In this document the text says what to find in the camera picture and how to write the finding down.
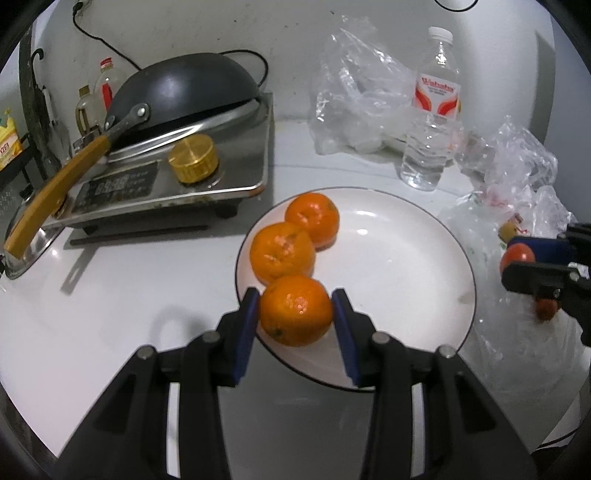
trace plate rim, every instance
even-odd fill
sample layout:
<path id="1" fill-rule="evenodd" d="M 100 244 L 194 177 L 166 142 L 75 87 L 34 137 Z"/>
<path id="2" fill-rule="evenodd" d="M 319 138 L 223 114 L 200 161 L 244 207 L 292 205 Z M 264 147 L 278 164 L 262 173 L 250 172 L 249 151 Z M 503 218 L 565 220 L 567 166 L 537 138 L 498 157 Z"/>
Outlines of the plate rim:
<path id="1" fill-rule="evenodd" d="M 478 302 L 478 292 L 476 291 L 476 277 L 474 276 L 474 269 L 472 268 L 472 263 L 470 262 L 470 259 L 468 258 L 468 255 L 467 255 L 466 251 L 464 250 L 464 247 L 462 246 L 462 244 L 458 241 L 458 239 L 452 233 L 452 231 L 439 218 L 437 218 L 436 216 L 434 216 L 432 213 L 426 211 L 423 207 L 417 205 L 416 203 L 411 202 L 410 200 L 407 200 L 407 199 L 405 199 L 405 198 L 403 198 L 403 197 L 401 197 L 399 195 L 396 195 L 394 193 L 385 192 L 383 190 L 372 189 L 372 188 L 369 188 L 369 187 L 351 187 L 351 186 L 322 187 L 322 188 L 319 188 L 319 189 L 307 190 L 305 192 L 296 193 L 295 195 L 292 195 L 291 197 L 286 198 L 285 200 L 282 200 L 279 203 L 276 203 L 275 205 L 273 205 L 271 208 L 269 208 L 248 229 L 248 232 L 244 236 L 244 239 L 242 240 L 242 243 L 240 244 L 240 248 L 238 249 L 238 253 L 236 255 L 236 260 L 234 262 L 234 291 L 236 293 L 236 299 L 238 300 L 238 303 L 240 303 L 240 293 L 238 292 L 238 259 L 240 258 L 240 255 L 242 253 L 242 249 L 244 248 L 244 244 L 246 243 L 246 240 L 248 239 L 248 236 L 251 234 L 251 232 L 253 231 L 254 227 L 257 225 L 257 223 L 267 213 L 270 213 L 272 210 L 274 210 L 275 208 L 279 207 L 280 205 L 283 205 L 286 202 L 290 202 L 290 201 L 294 200 L 295 198 L 299 197 L 300 195 L 304 195 L 306 193 L 314 193 L 314 192 L 325 192 L 327 190 L 345 190 L 345 189 L 346 190 L 366 190 L 367 192 L 382 193 L 384 195 L 388 195 L 390 197 L 395 197 L 398 200 L 402 200 L 403 202 L 409 203 L 409 204 L 415 206 L 416 208 L 418 208 L 419 210 L 422 210 L 427 215 L 429 215 L 431 218 L 433 218 L 435 221 L 437 221 L 437 223 L 439 223 L 447 231 L 447 233 L 449 233 L 452 236 L 452 238 L 456 241 L 456 243 L 458 244 L 458 246 L 462 250 L 462 253 L 464 254 L 464 257 L 466 257 L 466 261 L 468 262 L 468 266 L 470 267 L 470 273 L 472 274 L 472 284 L 474 285 L 474 309 L 472 310 L 472 320 L 470 321 L 470 326 L 468 327 L 468 330 L 467 330 L 466 334 L 464 335 L 464 339 L 462 340 L 462 342 L 460 343 L 460 346 L 456 350 L 456 351 L 459 352 L 461 350 L 461 348 L 464 346 L 464 344 L 466 343 L 466 340 L 468 339 L 468 335 L 470 335 L 470 332 L 472 331 L 472 327 L 474 327 L 474 320 L 476 319 L 476 303 Z M 324 385 L 325 387 L 334 388 L 336 390 L 342 390 L 342 391 L 346 391 L 346 392 L 359 393 L 359 394 L 375 393 L 375 389 L 373 389 L 373 388 L 371 390 L 367 390 L 367 389 L 362 389 L 362 388 L 358 388 L 358 387 L 343 387 L 342 385 L 334 385 L 334 384 L 325 382 L 324 380 L 319 380 L 318 378 L 314 378 L 311 375 L 308 375 L 305 372 L 302 372 L 302 371 L 298 370 L 296 367 L 293 367 L 289 363 L 285 362 L 282 358 L 280 358 L 271 349 L 271 347 L 268 346 L 261 339 L 261 336 L 258 334 L 258 332 L 256 333 L 256 338 L 258 339 L 259 343 L 262 344 L 263 347 L 265 347 L 265 349 L 267 349 L 267 351 L 273 357 L 275 357 L 276 360 L 278 360 L 285 367 L 287 367 L 288 369 L 292 370 L 292 372 L 295 372 L 296 374 L 298 374 L 301 377 L 307 378 L 308 380 L 311 380 L 314 383 L 317 383 L 319 385 Z"/>

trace wooden handle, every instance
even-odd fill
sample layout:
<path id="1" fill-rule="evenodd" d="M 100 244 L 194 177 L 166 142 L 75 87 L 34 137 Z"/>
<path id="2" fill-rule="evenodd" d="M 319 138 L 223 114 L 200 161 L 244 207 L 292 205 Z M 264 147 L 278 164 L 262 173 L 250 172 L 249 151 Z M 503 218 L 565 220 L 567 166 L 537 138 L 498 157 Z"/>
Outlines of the wooden handle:
<path id="1" fill-rule="evenodd" d="M 55 211 L 56 206 L 63 201 L 82 175 L 110 149 L 111 142 L 106 136 L 101 135 L 75 155 L 35 196 L 12 229 L 4 243 L 4 250 L 16 258 L 22 258 L 35 234 Z"/>

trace tangerine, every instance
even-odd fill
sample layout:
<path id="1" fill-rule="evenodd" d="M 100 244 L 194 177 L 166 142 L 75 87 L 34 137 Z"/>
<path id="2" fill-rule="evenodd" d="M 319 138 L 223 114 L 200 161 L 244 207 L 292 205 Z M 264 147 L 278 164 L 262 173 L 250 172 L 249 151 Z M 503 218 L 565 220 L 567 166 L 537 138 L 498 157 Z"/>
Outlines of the tangerine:
<path id="1" fill-rule="evenodd" d="M 308 192 L 289 204 L 285 221 L 305 228 L 314 247 L 320 249 L 329 247 L 335 241 L 340 215 L 336 205 L 326 195 Z"/>
<path id="2" fill-rule="evenodd" d="M 250 260 L 256 277 L 268 285 L 285 275 L 311 276 L 316 251 L 306 230 L 280 222 L 266 226 L 255 235 Z"/>
<path id="3" fill-rule="evenodd" d="M 332 303 L 320 282 L 304 275 L 281 277 L 260 301 L 261 327 L 277 342 L 305 346 L 320 339 L 332 323 Z"/>

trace white plate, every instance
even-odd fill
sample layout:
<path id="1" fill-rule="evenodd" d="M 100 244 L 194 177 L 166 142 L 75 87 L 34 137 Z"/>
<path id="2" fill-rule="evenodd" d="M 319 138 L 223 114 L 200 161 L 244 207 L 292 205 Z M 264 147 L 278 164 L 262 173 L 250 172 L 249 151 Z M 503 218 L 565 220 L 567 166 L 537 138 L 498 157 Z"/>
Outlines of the white plate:
<path id="1" fill-rule="evenodd" d="M 472 325 L 476 289 L 462 247 L 435 217 L 389 193 L 351 187 L 317 190 L 340 212 L 335 244 L 316 255 L 314 278 L 328 293 L 344 288 L 353 308 L 409 347 L 459 349 Z M 236 260 L 236 294 L 250 286 L 263 292 L 249 260 L 263 227 L 284 221 L 292 199 L 263 215 L 246 236 Z M 354 389 L 345 373 L 334 327 L 306 347 L 284 346 L 259 326 L 258 336 L 281 362 L 301 375 Z"/>

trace black cable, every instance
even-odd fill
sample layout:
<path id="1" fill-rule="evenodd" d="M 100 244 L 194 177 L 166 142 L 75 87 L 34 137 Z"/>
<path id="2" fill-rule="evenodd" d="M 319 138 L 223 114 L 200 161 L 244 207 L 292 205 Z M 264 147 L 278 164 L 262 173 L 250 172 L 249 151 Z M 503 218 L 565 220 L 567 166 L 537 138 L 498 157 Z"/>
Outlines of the black cable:
<path id="1" fill-rule="evenodd" d="M 247 48 L 237 48 L 236 50 L 221 51 L 220 55 L 230 55 L 232 53 L 249 53 L 250 55 L 258 57 L 263 62 L 263 65 L 265 66 L 265 73 L 262 76 L 262 80 L 258 83 L 259 87 L 262 86 L 262 84 L 265 83 L 265 80 L 269 76 L 269 62 L 267 61 L 267 59 L 257 51 L 248 50 Z"/>
<path id="2" fill-rule="evenodd" d="M 132 59 L 130 59 L 127 55 L 123 55 L 119 50 L 117 50 L 113 45 L 110 45 L 109 43 L 107 43 L 104 39 L 100 38 L 100 37 L 95 37 L 94 35 L 89 34 L 86 30 L 84 30 L 80 25 L 78 25 L 78 23 L 76 22 L 76 14 L 78 13 L 78 11 L 84 6 L 84 4 L 82 2 L 78 2 L 74 5 L 74 8 L 72 9 L 72 23 L 74 24 L 74 26 L 80 31 L 82 32 L 84 35 L 86 35 L 89 38 L 92 38 L 93 40 L 98 40 L 100 41 L 105 47 L 111 49 L 112 51 L 114 51 L 117 55 L 119 55 L 119 57 L 121 57 L 122 59 L 127 60 L 129 63 L 131 63 L 133 65 L 134 68 L 136 68 L 136 70 L 140 71 L 141 68 L 139 68 L 139 65 L 134 62 Z"/>
<path id="3" fill-rule="evenodd" d="M 562 437 L 558 437 L 556 440 L 552 440 L 551 442 L 542 443 L 542 445 L 540 445 L 538 448 L 536 448 L 536 450 L 539 450 L 539 449 L 545 448 L 545 447 L 549 447 L 551 445 L 555 445 L 556 443 L 560 443 L 563 440 L 566 440 L 567 438 L 569 438 L 571 435 L 574 435 L 575 433 L 577 433 L 578 429 L 579 429 L 579 427 L 575 428 L 572 432 L 568 432 L 566 435 L 562 435 Z"/>
<path id="4" fill-rule="evenodd" d="M 476 4 L 478 3 L 478 0 L 474 0 L 474 2 L 472 3 L 472 5 L 470 5 L 469 7 L 461 8 L 459 10 L 454 10 L 453 8 L 449 8 L 449 7 L 446 7 L 445 5 L 442 5 L 439 0 L 433 0 L 433 1 L 437 5 L 439 5 L 441 8 L 443 8 L 444 10 L 447 10 L 448 12 L 454 12 L 456 14 L 461 14 L 462 12 L 467 12 L 468 10 L 472 10 L 476 6 Z"/>

